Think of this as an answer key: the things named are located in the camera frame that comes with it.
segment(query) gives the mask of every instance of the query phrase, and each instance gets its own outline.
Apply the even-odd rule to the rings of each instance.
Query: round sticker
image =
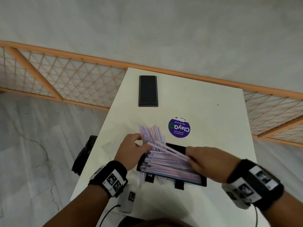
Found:
[[[184,138],[190,132],[190,125],[184,118],[176,117],[169,121],[169,131],[177,138]]]

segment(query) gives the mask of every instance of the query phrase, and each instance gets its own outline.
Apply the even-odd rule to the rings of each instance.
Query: wire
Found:
[[[255,211],[256,211],[256,227],[258,225],[258,211],[257,211],[257,208],[255,207]]]
[[[111,209],[107,212],[107,214],[105,214],[105,216],[104,216],[104,218],[102,219],[102,221],[101,221],[99,227],[102,225],[102,222],[104,221],[104,219],[106,218],[106,216],[109,214],[109,212],[111,212],[114,208],[120,207],[120,206],[121,206],[121,205],[115,205],[113,208],[111,208]]]

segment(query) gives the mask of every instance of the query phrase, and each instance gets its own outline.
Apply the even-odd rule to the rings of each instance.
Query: wristband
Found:
[[[101,166],[89,179],[89,185],[101,186],[108,196],[118,197],[128,183],[127,170],[118,161],[110,161]]]
[[[240,161],[227,184],[244,203],[252,203],[261,211],[267,210],[284,191],[279,179],[248,159]]]

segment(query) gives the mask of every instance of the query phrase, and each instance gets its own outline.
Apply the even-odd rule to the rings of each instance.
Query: right hand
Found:
[[[218,183],[226,183],[240,158],[214,147],[186,148],[189,164],[199,174]]]

